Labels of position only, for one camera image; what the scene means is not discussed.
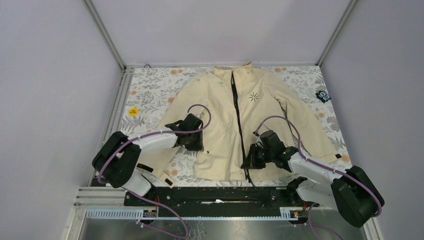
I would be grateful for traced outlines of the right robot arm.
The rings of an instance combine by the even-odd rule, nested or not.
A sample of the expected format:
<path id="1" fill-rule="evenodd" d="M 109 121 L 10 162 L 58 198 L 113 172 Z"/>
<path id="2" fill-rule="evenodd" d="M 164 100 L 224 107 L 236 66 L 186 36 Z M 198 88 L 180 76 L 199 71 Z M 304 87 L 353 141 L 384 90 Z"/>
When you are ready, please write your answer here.
<path id="1" fill-rule="evenodd" d="M 298 177 L 287 185 L 287 201 L 293 206 L 303 202 L 328 207 L 354 227 L 362 227 L 380 214 L 385 201 L 365 171 L 352 166 L 338 170 L 307 157 L 294 146 L 285 146 L 278 135 L 268 130 L 252 143 L 241 168 L 262 170 L 273 163 Z"/>

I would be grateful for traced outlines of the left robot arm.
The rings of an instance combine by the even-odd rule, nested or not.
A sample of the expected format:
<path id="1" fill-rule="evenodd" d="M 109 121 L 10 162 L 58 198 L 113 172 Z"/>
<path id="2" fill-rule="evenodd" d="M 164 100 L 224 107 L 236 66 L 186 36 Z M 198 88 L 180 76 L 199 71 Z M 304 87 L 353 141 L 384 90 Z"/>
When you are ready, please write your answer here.
<path id="1" fill-rule="evenodd" d="M 99 173 L 99 182 L 131 191 L 142 205 L 148 206 L 154 202 L 155 192 L 144 176 L 134 172 L 139 157 L 181 146 L 190 151 L 201 151 L 202 131 L 207 126 L 199 117 L 189 113 L 183 120 L 132 139 L 116 131 L 96 154 L 92 166 Z"/>

